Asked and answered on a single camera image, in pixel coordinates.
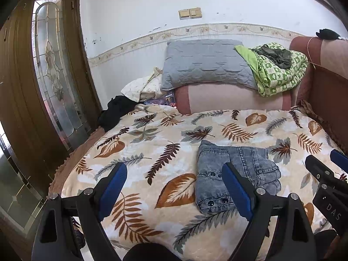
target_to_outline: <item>wooden door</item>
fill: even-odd
[[[0,31],[0,121],[21,172],[43,197],[100,113],[78,7],[77,0],[21,0]]]

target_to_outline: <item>folded jeans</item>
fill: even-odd
[[[231,162],[241,176],[254,187],[263,187],[271,195],[281,190],[279,167],[268,159],[264,148],[249,146],[217,146],[203,140],[198,148],[196,205],[201,213],[233,209],[234,203],[222,180],[222,166]]]

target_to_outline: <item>blue gripper pad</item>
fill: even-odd
[[[330,153],[330,159],[343,171],[348,172],[348,158],[337,150],[332,150]]]
[[[250,221],[253,218],[252,201],[240,184],[236,175],[232,172],[227,164],[222,166],[222,180],[230,193],[239,214]]]
[[[98,212],[98,218],[100,221],[111,214],[126,179],[127,166],[122,163],[100,198]]]

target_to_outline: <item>leaf pattern blanket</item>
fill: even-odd
[[[109,174],[117,162],[128,177],[112,214],[102,226],[122,257],[136,243],[160,243],[182,260],[227,260],[248,222],[236,210],[202,215],[195,206],[197,151],[201,140],[216,145],[256,146],[269,150],[281,171],[279,196],[297,193],[313,231],[327,222],[313,206],[317,180],[304,161],[313,154],[337,177],[330,161],[337,148],[322,127],[297,110],[219,110],[181,115],[170,106],[138,105],[80,160],[62,196],[74,196]],[[276,217],[269,230],[274,231]],[[260,257],[267,254],[265,238]]]

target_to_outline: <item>switch panel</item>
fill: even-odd
[[[190,10],[180,10],[179,17],[180,17],[180,19],[190,18]]]
[[[201,8],[189,8],[187,10],[179,11],[180,19],[199,19],[202,17]]]
[[[191,19],[199,19],[202,17],[201,8],[191,8],[190,9]]]

